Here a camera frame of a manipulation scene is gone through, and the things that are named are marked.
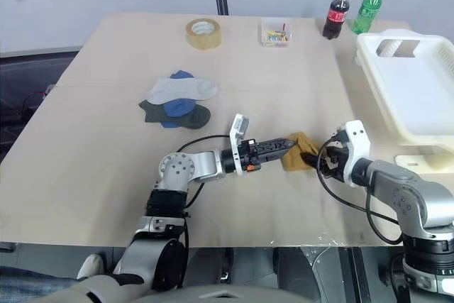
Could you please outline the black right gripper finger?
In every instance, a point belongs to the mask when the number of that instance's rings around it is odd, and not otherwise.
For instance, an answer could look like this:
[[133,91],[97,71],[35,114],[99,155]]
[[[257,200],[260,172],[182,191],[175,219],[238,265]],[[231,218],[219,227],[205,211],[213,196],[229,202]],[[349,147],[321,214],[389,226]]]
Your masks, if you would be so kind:
[[300,153],[301,159],[305,164],[312,168],[320,168],[321,158],[311,153]]

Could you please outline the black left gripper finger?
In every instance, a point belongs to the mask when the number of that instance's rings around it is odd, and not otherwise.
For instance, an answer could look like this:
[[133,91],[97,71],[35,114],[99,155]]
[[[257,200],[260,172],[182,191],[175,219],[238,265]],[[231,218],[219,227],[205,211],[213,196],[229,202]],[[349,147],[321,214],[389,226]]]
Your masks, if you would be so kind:
[[276,138],[261,142],[260,148],[262,153],[286,153],[295,143],[288,138]]
[[261,162],[271,162],[282,158],[288,150],[272,150],[261,155]]

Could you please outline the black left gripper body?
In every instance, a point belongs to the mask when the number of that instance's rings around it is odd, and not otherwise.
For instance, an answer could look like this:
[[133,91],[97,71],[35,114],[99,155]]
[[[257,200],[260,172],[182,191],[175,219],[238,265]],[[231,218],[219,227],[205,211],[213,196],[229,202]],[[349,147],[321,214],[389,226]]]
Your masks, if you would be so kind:
[[240,164],[242,171],[254,172],[261,169],[260,155],[265,144],[254,139],[242,141],[240,144]]

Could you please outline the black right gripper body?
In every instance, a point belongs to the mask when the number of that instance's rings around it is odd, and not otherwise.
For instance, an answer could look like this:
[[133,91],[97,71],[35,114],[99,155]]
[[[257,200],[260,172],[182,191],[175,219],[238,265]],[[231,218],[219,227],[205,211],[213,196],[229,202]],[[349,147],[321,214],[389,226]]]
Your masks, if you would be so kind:
[[320,173],[325,178],[343,180],[346,164],[346,147],[326,141],[321,148]]

